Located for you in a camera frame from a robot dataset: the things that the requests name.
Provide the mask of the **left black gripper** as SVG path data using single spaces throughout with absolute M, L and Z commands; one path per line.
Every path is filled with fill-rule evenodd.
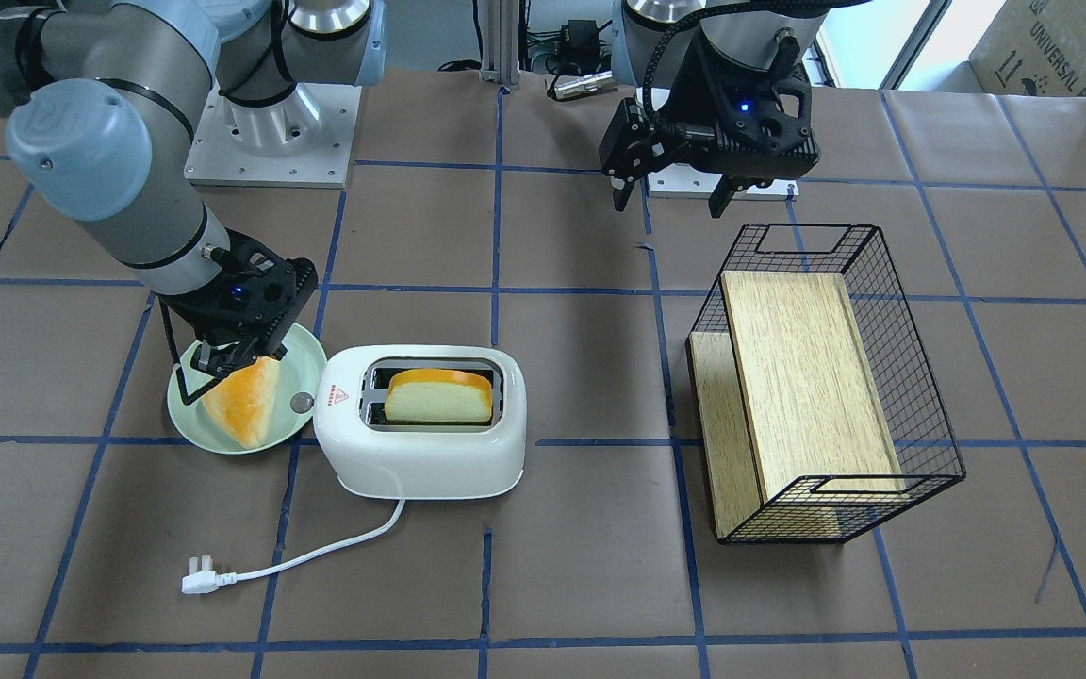
M 767 68 L 742 66 L 694 38 L 666 103 L 647 113 L 622 99 L 599 143 L 601 172 L 611 177 L 613 206 L 628 206 L 637 181 L 669 164 L 721 175 L 711 190 L 719 219 L 737 193 L 775 179 L 798 179 L 820 160 L 811 124 L 811 89 L 797 39 L 775 38 Z

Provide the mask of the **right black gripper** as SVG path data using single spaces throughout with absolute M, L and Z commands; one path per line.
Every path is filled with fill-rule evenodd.
M 280 257 L 241 232 L 228 246 L 204 246 L 220 266 L 214 279 L 182 296 L 157 296 L 198 340 L 175 352 L 175 404 L 194 406 L 260 357 L 285 356 L 283 339 L 306 305 L 318 271 L 307 257 Z

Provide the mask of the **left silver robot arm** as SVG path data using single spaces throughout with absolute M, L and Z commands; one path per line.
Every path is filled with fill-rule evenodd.
M 637 184 L 682 164 L 712 174 L 719 218 L 750 188 L 801 179 L 820 159 L 801 56 L 837 1 L 619 1 L 613 77 L 630 91 L 599 142 L 624 210 Z

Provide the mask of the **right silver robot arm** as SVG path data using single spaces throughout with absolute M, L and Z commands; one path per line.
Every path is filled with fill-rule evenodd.
M 224 227 L 197 185 L 348 174 L 362 87 L 383 76 L 381 1 L 0 1 L 11 158 L 195 335 L 192 404 L 285 336 L 318 285 Z

